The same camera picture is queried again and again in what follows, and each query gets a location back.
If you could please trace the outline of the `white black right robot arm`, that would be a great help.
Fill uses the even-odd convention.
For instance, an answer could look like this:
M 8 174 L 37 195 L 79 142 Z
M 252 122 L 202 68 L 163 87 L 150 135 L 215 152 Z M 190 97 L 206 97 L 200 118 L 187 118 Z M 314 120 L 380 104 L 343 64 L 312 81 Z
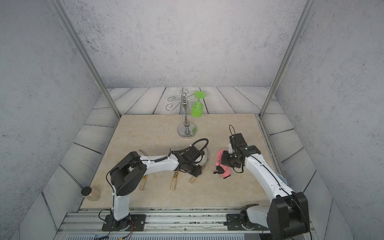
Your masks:
M 260 183 L 270 201 L 269 207 L 250 204 L 242 207 L 238 220 L 233 224 L 245 230 L 256 226 L 267 228 L 276 240 L 285 240 L 310 233 L 308 199 L 291 189 L 272 168 L 255 146 L 237 150 L 220 150 L 217 154 L 216 174 L 225 177 L 230 169 L 248 169 Z

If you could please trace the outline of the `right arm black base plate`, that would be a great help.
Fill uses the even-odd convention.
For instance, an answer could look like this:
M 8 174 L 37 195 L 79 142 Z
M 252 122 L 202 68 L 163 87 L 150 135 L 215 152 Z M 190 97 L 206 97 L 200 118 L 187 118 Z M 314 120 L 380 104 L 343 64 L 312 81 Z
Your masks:
M 247 217 L 242 214 L 227 214 L 226 221 L 223 225 L 227 227 L 229 231 L 268 231 L 269 229 L 259 225 L 251 223 Z

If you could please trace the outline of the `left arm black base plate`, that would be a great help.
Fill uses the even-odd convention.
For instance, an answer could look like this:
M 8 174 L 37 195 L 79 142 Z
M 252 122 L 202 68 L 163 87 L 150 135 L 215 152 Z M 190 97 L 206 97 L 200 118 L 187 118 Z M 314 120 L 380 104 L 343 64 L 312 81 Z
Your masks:
M 122 220 L 115 220 L 113 215 L 109 214 L 104 220 L 102 226 L 103 232 L 142 232 L 144 231 L 146 215 L 129 215 Z

